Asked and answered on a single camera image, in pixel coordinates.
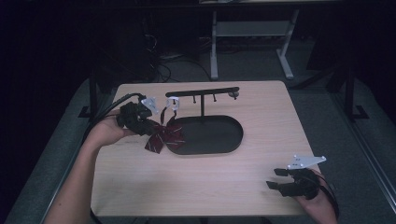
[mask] black robotic gripper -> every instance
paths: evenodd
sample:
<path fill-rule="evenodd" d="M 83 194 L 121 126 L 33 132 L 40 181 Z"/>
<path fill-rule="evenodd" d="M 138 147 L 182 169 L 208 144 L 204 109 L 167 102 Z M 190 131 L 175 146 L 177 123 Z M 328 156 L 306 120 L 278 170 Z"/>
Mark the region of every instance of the black robotic gripper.
<path fill-rule="evenodd" d="M 280 176 L 288 176 L 294 179 L 293 183 L 278 184 L 276 182 L 267 181 L 269 189 L 276 189 L 283 197 L 305 196 L 307 200 L 311 200 L 318 195 L 320 182 L 315 173 L 308 169 L 275 169 L 275 174 Z"/>
<path fill-rule="evenodd" d="M 155 121 L 148 119 L 152 116 L 151 111 L 141 103 L 146 96 L 139 96 L 139 103 L 129 102 L 120 107 L 120 114 L 117 115 L 117 124 L 120 127 L 127 127 L 139 135 L 152 135 L 154 133 Z"/>

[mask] white metal frame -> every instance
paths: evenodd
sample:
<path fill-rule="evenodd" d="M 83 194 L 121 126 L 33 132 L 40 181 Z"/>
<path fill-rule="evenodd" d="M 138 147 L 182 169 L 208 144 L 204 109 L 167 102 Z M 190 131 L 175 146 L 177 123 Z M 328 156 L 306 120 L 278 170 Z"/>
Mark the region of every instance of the white metal frame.
<path fill-rule="evenodd" d="M 218 58 L 216 53 L 217 36 L 285 36 L 281 49 L 277 49 L 277 57 L 287 79 L 293 79 L 286 52 L 294 31 L 299 10 L 294 10 L 289 21 L 217 21 L 217 12 L 213 12 L 212 50 L 210 52 L 210 77 L 219 79 Z"/>

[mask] black metal rod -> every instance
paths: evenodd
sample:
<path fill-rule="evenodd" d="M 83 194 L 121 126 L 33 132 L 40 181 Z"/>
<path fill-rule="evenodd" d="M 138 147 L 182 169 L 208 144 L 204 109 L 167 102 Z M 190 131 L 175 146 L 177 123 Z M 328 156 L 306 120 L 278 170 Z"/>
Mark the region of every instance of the black metal rod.
<path fill-rule="evenodd" d="M 222 93 L 237 92 L 237 91 L 239 91 L 239 87 L 201 90 L 201 91 L 169 91 L 165 94 L 165 96 L 183 97 L 183 96 L 194 96 L 194 95 L 213 95 L 213 94 L 222 94 Z"/>
<path fill-rule="evenodd" d="M 96 113 L 97 113 L 97 93 L 96 93 L 96 75 L 92 71 L 91 76 L 90 76 L 90 107 L 91 107 L 91 114 L 90 114 L 90 120 L 93 120 L 95 118 Z"/>
<path fill-rule="evenodd" d="M 345 98 L 345 112 L 346 115 L 354 121 L 353 118 L 353 91 L 355 87 L 355 82 L 354 82 L 354 74 L 351 69 L 351 67 L 347 68 L 347 78 L 346 78 L 346 98 Z"/>
<path fill-rule="evenodd" d="M 201 95 L 201 117 L 205 116 L 205 96 Z"/>

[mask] black oval base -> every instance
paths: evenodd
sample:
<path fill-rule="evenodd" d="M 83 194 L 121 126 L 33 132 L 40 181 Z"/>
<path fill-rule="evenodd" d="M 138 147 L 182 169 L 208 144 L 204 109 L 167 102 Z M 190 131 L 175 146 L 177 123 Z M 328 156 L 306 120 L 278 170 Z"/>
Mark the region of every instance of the black oval base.
<path fill-rule="evenodd" d="M 178 155 L 228 153 L 241 144 L 244 130 L 229 116 L 204 116 L 175 119 L 182 126 L 186 143 L 170 150 Z"/>

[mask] black stand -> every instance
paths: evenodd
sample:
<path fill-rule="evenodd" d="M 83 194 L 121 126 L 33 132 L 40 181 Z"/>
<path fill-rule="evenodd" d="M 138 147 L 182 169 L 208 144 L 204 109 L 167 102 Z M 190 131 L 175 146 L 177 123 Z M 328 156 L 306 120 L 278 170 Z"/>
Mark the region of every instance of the black stand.
<path fill-rule="evenodd" d="M 89 118 L 90 121 L 93 120 L 93 118 L 95 117 L 96 113 L 97 113 L 97 89 L 96 89 L 96 77 L 94 72 L 91 72 L 90 75 L 90 106 L 84 106 L 81 109 L 81 112 L 79 112 L 78 117 L 79 118 Z"/>
<path fill-rule="evenodd" d="M 293 86 L 289 87 L 289 90 L 301 90 L 310 84 L 324 78 L 328 75 L 332 74 L 332 78 L 329 83 L 326 85 L 326 89 L 328 92 L 336 93 L 339 92 L 342 86 L 346 85 L 346 95 L 345 95 L 345 104 L 344 111 L 349 119 L 354 122 L 355 119 L 368 119 L 367 113 L 364 111 L 361 105 L 356 105 L 356 108 L 359 111 L 359 114 L 353 113 L 353 94 L 354 94 L 354 84 L 355 84 L 355 76 L 353 72 L 353 66 L 349 60 L 345 60 L 343 62 L 338 62 L 330 68 L 318 73 L 317 75 L 309 78 L 308 80 Z"/>
<path fill-rule="evenodd" d="M 201 116 L 175 119 L 174 123 L 182 127 L 183 139 L 186 142 L 178 149 L 169 148 L 178 155 L 228 153 L 239 147 L 244 135 L 241 124 L 234 118 L 225 115 L 205 115 L 205 95 L 228 93 L 236 100 L 238 87 L 213 89 L 203 91 L 174 91 L 165 94 L 166 97 L 195 96 L 201 98 Z"/>

